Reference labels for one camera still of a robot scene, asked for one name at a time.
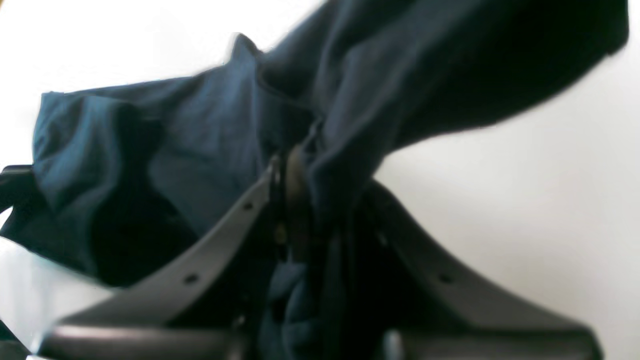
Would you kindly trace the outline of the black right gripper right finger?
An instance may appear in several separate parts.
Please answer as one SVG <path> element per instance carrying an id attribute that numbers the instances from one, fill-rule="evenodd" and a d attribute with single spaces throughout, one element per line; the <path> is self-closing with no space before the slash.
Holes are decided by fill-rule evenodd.
<path id="1" fill-rule="evenodd" d="M 379 182 L 352 225 L 352 360 L 604 358 L 589 326 L 473 271 Z"/>

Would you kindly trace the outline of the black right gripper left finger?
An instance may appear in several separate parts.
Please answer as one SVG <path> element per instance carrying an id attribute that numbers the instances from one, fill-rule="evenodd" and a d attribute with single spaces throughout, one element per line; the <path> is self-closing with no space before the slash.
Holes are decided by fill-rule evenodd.
<path id="1" fill-rule="evenodd" d="M 269 168 L 194 246 L 144 280 L 57 321 L 41 360 L 251 360 L 279 262 L 312 242 L 301 152 Z"/>

